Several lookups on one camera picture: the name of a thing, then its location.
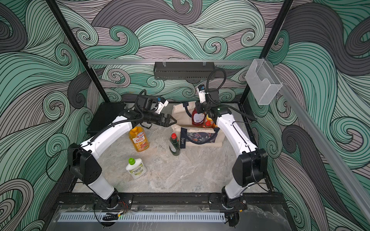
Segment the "yellow-green soap bottle red cap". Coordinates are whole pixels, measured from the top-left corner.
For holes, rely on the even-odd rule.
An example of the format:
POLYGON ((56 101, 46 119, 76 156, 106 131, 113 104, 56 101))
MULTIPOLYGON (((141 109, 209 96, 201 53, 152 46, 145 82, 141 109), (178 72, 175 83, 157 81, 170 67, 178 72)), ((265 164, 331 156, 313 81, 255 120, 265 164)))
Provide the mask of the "yellow-green soap bottle red cap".
POLYGON ((206 120, 206 122, 203 124, 204 128, 211 128, 213 123, 210 120, 206 120))

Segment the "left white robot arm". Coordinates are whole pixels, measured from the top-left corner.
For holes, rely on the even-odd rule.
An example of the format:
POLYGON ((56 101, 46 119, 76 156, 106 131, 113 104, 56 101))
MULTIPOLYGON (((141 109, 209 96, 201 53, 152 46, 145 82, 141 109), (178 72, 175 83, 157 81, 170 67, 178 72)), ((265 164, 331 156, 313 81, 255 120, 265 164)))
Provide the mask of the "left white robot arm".
POLYGON ((81 144, 73 143, 67 149, 67 164, 70 173, 87 185, 105 203, 113 208, 118 204, 119 194, 102 174, 97 162, 104 151, 118 138, 141 123, 169 127, 177 120, 169 114, 124 110, 107 127, 81 144))

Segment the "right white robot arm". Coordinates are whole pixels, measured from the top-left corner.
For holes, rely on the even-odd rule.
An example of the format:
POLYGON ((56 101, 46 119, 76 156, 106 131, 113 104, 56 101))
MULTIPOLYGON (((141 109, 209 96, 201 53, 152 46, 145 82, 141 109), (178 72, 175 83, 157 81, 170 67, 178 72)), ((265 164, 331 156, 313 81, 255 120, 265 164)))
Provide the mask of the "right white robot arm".
POLYGON ((267 152, 259 149, 242 131, 227 106, 203 102, 196 103, 196 110, 205 112, 213 120, 235 151, 237 159, 232 167, 233 178, 225 186, 225 194, 229 200, 242 196, 247 187, 266 177, 267 152))

